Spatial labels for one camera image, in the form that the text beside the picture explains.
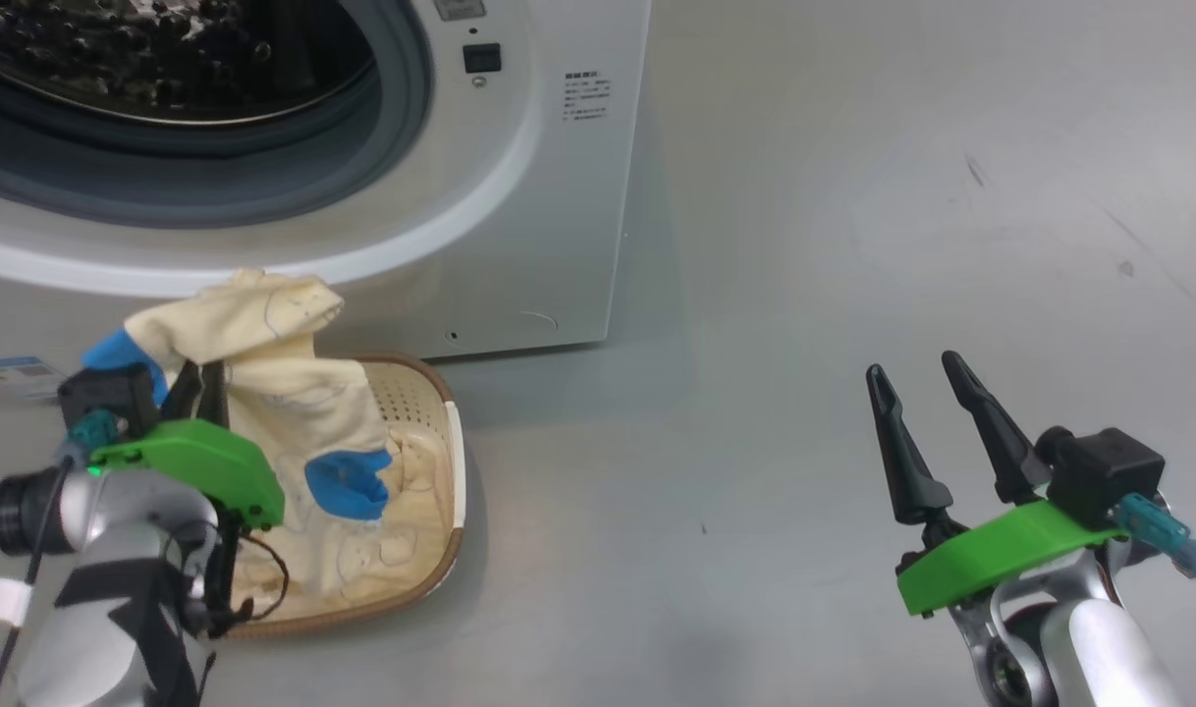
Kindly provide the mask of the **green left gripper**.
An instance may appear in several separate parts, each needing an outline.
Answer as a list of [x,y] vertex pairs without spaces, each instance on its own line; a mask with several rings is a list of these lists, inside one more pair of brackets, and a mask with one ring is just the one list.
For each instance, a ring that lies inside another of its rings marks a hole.
[[[201,402],[205,394],[205,420]],[[283,524],[287,494],[264,452],[228,426],[225,362],[184,362],[161,403],[161,421],[144,438],[96,449],[100,470],[146,468],[221,502],[248,528]]]

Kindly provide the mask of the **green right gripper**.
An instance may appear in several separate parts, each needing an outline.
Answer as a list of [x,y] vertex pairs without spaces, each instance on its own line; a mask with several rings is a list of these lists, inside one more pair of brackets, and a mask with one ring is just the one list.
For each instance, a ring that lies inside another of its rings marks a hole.
[[[909,615],[939,612],[1072,551],[1129,537],[1122,528],[1084,528],[1052,502],[1035,502],[1041,498],[1038,489],[1050,483],[1050,469],[960,353],[944,351],[941,362],[958,406],[970,413],[978,429],[999,501],[1024,506],[930,546],[898,569],[896,585]],[[932,477],[903,421],[893,382],[881,365],[871,365],[864,380],[895,520],[917,526],[947,518],[951,492]]]

